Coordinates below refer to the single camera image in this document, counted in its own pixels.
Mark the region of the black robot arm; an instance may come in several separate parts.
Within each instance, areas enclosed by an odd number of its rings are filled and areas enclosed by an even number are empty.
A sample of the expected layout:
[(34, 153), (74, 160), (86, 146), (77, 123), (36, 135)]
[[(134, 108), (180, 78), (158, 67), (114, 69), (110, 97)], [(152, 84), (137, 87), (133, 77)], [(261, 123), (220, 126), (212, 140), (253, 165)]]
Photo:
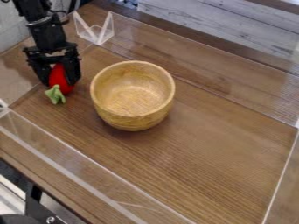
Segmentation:
[(66, 40), (64, 22), (52, 10), (50, 0), (13, 0), (18, 15), (26, 20), (34, 46), (25, 47), (28, 65), (41, 83), (48, 86), (52, 65), (61, 63), (69, 85), (80, 80), (80, 55), (77, 44)]

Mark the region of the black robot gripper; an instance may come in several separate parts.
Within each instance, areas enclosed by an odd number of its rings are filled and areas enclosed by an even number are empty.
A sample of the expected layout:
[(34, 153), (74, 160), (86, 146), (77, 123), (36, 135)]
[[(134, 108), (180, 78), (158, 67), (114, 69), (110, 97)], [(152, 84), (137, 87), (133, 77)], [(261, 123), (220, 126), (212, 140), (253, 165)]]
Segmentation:
[(73, 86), (80, 80), (80, 59), (77, 45), (66, 40), (62, 29), (68, 21), (61, 21), (56, 12), (26, 14), (25, 19), (34, 46), (22, 51), (41, 84), (49, 86), (50, 65), (61, 63), (66, 82)]

